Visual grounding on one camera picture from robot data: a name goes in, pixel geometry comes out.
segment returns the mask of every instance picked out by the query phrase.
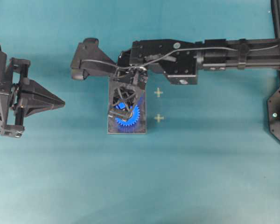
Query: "cross marker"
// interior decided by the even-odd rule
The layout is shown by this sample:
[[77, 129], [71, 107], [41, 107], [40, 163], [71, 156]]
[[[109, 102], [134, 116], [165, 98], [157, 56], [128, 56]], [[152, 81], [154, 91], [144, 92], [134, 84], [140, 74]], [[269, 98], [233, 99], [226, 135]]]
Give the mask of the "cross marker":
[[157, 114], [157, 116], [156, 116], [156, 117], [154, 117], [154, 119], [155, 119], [155, 120], [157, 120], [157, 121], [158, 121], [158, 123], [160, 123], [160, 121], [161, 121], [161, 120], [164, 120], [165, 118], [164, 118], [164, 117], [161, 117], [161, 115], [160, 115], [160, 114]]
[[160, 97], [161, 94], [163, 94], [163, 92], [160, 91], [160, 88], [159, 88], [159, 87], [157, 88], [157, 91], [155, 91], [154, 93], [157, 94], [157, 97]]

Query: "black mechanical claw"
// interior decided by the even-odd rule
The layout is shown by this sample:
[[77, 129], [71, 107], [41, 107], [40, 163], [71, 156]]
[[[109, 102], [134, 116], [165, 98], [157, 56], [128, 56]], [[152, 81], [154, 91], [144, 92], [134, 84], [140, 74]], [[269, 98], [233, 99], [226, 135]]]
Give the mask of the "black mechanical claw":
[[[11, 58], [6, 67], [7, 55], [0, 47], [0, 134], [19, 138], [24, 132], [24, 117], [65, 105], [60, 98], [28, 78], [30, 61]], [[13, 84], [13, 73], [20, 80]], [[15, 125], [8, 125], [8, 110], [14, 111]]]
[[[272, 0], [277, 39], [236, 41], [178, 40], [135, 41], [131, 49], [121, 52], [113, 62], [98, 47], [98, 39], [79, 43], [73, 58], [72, 78], [109, 76], [109, 117], [129, 119], [145, 92], [147, 71], [162, 73], [171, 84], [197, 84], [198, 71], [226, 69], [273, 68], [280, 71], [280, 0]], [[125, 104], [124, 110], [117, 109]], [[268, 100], [271, 133], [280, 140], [280, 88]]]

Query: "robotic arm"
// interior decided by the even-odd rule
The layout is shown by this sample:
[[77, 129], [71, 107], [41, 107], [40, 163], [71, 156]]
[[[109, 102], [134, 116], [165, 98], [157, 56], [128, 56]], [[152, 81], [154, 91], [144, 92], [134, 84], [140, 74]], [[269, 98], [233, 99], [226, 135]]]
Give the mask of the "robotic arm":
[[[145, 92], [147, 71], [162, 73], [171, 84], [197, 84], [198, 71], [272, 68], [280, 71], [280, 38], [237, 41], [177, 40], [135, 41], [122, 51], [117, 63], [98, 47], [98, 39], [79, 43], [72, 64], [72, 78], [109, 76], [109, 117], [129, 120]], [[280, 89], [268, 100], [271, 132], [280, 139]]]

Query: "black robot end effector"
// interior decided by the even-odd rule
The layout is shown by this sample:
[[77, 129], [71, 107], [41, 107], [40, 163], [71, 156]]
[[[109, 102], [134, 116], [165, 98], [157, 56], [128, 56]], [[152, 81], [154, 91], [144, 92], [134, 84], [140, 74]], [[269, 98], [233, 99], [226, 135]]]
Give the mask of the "black robot end effector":
[[[115, 63], [98, 47], [98, 39], [87, 38], [79, 43], [71, 63], [71, 76], [75, 80], [89, 76], [109, 77], [108, 115], [123, 120], [131, 117], [147, 83], [145, 68], [124, 69], [129, 66], [130, 54], [130, 49], [122, 51]], [[121, 103], [125, 108], [119, 109]]]
[[[25, 130], [25, 117], [63, 107], [65, 102], [28, 78], [30, 61], [11, 58], [7, 67], [6, 62], [7, 55], [0, 47], [0, 134], [19, 138]], [[16, 84], [13, 84], [14, 72], [20, 75]], [[9, 109], [14, 111], [14, 125], [7, 124]]]

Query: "bolt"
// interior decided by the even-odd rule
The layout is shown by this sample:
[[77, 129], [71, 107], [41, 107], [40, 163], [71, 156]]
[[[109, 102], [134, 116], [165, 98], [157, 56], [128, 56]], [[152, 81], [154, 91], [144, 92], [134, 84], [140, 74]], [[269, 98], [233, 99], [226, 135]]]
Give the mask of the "bolt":
[[179, 80], [179, 82], [180, 82], [182, 85], [187, 85], [187, 84], [188, 84], [188, 81], [187, 81], [187, 80], [184, 80], [184, 79]]
[[173, 44], [174, 49], [179, 49], [180, 47], [181, 47], [181, 44], [179, 42], [176, 42], [175, 44]]

